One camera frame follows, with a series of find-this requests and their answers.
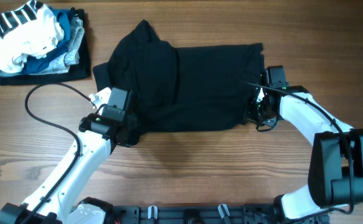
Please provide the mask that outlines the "black t-shirt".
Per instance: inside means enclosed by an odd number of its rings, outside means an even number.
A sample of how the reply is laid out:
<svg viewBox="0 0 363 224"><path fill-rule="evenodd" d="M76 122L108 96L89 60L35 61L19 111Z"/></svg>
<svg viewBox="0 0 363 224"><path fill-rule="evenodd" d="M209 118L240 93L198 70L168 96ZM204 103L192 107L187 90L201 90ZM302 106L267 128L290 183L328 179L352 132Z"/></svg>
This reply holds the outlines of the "black t-shirt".
<svg viewBox="0 0 363 224"><path fill-rule="evenodd" d="M140 133L222 131L242 123L262 44L175 48L141 21L93 68L99 90L131 90Z"/></svg>

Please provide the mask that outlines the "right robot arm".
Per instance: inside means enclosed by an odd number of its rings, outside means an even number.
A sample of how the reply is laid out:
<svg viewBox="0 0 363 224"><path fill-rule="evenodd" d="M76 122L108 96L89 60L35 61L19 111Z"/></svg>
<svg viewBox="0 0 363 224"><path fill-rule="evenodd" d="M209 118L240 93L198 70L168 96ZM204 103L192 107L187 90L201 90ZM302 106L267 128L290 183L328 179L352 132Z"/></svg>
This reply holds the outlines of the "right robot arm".
<svg viewBox="0 0 363 224"><path fill-rule="evenodd" d="M271 223L303 223L331 212L349 215L363 203L363 129L338 120L302 86L291 86L282 66L263 70L250 82L255 97L247 103L243 120L257 131L291 123L312 146L308 183L279 195L270 205Z"/></svg>

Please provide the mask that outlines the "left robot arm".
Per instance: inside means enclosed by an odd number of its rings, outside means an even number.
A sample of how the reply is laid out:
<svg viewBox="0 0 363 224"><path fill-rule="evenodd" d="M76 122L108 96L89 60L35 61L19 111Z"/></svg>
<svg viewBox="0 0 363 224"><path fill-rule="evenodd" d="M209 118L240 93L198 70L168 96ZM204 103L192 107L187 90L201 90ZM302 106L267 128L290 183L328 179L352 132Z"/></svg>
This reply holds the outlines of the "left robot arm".
<svg viewBox="0 0 363 224"><path fill-rule="evenodd" d="M75 204L86 183L116 146L129 146L134 93L105 88L89 100L97 111L82 118L64 158L21 205L5 204L0 223L115 223L112 204L86 198Z"/></svg>

